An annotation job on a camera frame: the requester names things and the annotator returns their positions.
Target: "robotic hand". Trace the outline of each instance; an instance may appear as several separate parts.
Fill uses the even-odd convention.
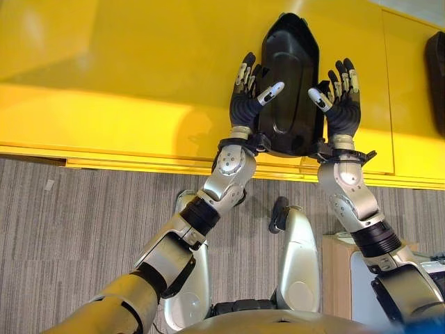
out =
[[[284,87],[278,82],[256,95],[261,67],[251,71],[254,61],[249,53],[238,71],[230,103],[232,130],[221,140],[204,186],[146,245],[131,273],[46,333],[146,333],[160,298],[181,289],[195,266],[191,249],[197,250],[219,218],[243,199],[244,186],[256,169],[254,156],[265,145],[253,131],[255,118]]]
[[[318,170],[318,181],[326,191],[330,206],[351,234],[372,273],[373,289],[382,308],[393,320],[407,322],[421,317],[443,316],[444,297],[411,250],[399,240],[374,195],[363,180],[365,154],[355,151],[353,136],[361,111],[359,83],[352,62],[337,61],[341,83],[333,71],[308,93],[327,118],[328,145],[334,156]]]

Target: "silver robot leg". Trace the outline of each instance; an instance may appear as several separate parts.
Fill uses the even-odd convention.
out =
[[[275,231],[284,230],[285,239],[276,289],[277,308],[318,312],[320,278],[317,247],[311,224],[300,207],[274,207]]]

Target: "gray carpet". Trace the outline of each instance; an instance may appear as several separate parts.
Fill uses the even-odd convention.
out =
[[[128,272],[172,215],[176,194],[204,180],[0,159],[0,331],[42,331]],[[372,190],[401,237],[425,252],[445,250],[444,191]],[[278,195],[303,206],[318,245],[322,234],[341,229],[317,184],[252,180],[247,191],[209,235],[214,302],[273,292],[283,236],[267,224]],[[163,329],[161,312],[156,323]]]

